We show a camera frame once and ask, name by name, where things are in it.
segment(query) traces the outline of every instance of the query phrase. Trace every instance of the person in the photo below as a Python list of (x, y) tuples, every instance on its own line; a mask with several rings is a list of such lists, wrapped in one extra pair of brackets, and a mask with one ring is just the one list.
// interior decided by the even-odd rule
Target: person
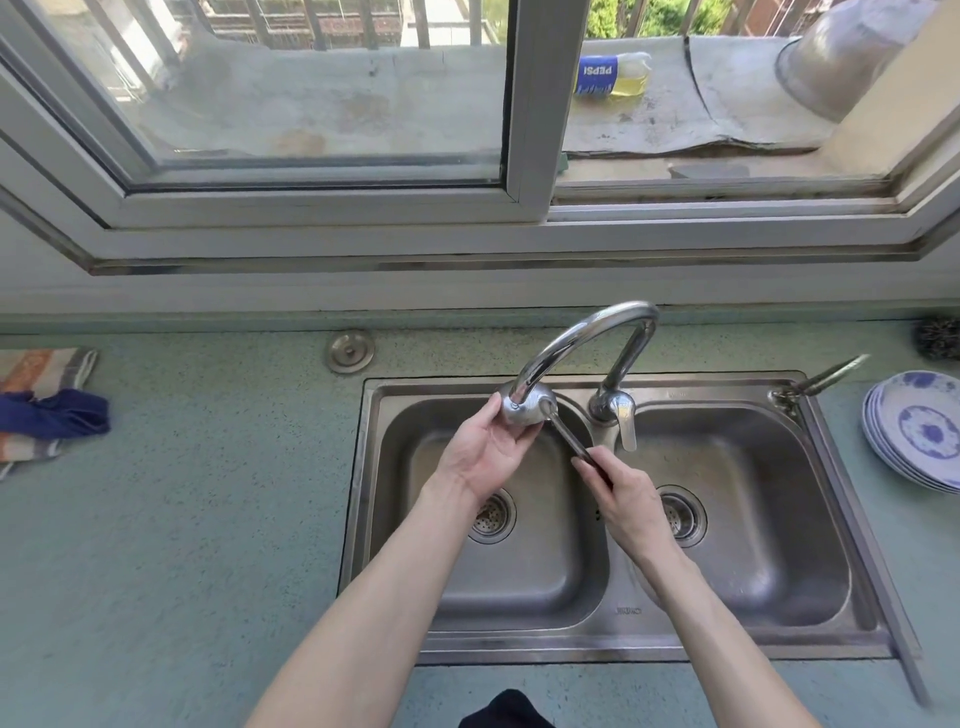
[[(391, 724), (480, 505), (516, 470), (540, 431), (540, 425), (511, 430), (499, 410), (494, 394), (460, 426), (406, 519), (283, 666), (248, 728)], [(657, 592), (717, 725), (819, 726), (677, 546), (647, 474), (608, 449), (589, 452), (612, 489), (583, 460), (574, 458), (574, 467), (613, 538)], [(461, 726), (549, 725), (517, 691), (502, 693), (486, 710)]]

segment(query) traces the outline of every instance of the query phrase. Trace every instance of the sink drain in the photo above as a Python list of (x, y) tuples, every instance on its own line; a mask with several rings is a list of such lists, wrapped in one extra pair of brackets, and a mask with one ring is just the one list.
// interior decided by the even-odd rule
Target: sink drain
[(663, 485), (657, 492), (677, 543), (683, 548), (699, 544), (707, 534), (707, 511), (700, 499), (679, 485)]
[(470, 538), (478, 544), (496, 544), (510, 535), (515, 523), (514, 500), (509, 493), (500, 490), (480, 506), (470, 530)]

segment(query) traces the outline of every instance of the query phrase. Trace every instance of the speckled countertop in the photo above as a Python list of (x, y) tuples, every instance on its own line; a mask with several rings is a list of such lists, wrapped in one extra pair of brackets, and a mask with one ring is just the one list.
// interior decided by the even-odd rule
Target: speckled countertop
[[(240, 725), (333, 599), (364, 376), (514, 374), (546, 329), (376, 333), (362, 375), (323, 365), (322, 333), (0, 337), (96, 347), (88, 388), (114, 431), (0, 485), (5, 726)], [(606, 371), (618, 331), (558, 371)], [(777, 665), (828, 726), (960, 723), (960, 497), (910, 485), (857, 427), (869, 383), (923, 366), (902, 322), (665, 326), (635, 371), (813, 373), (874, 358), (821, 397), (924, 649), (938, 707), (894, 661)], [(396, 726), (454, 728), (517, 687), (558, 728), (709, 726), (686, 664), (423, 667)]]

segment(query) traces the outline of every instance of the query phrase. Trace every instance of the faucet handle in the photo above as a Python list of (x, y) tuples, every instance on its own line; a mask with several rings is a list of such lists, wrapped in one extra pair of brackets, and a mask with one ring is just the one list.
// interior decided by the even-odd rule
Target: faucet handle
[(627, 452), (636, 451), (636, 430), (634, 428), (634, 398), (626, 392), (615, 390), (607, 397), (607, 406), (620, 425), (620, 443)]

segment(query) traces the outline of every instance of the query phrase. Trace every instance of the window pane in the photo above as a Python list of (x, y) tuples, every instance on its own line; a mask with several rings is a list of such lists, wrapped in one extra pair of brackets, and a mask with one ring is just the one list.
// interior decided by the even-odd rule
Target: window pane
[(500, 180), (509, 0), (33, 3), (159, 171)]
[(590, 184), (849, 177), (817, 150), (937, 6), (592, 0), (558, 199)]

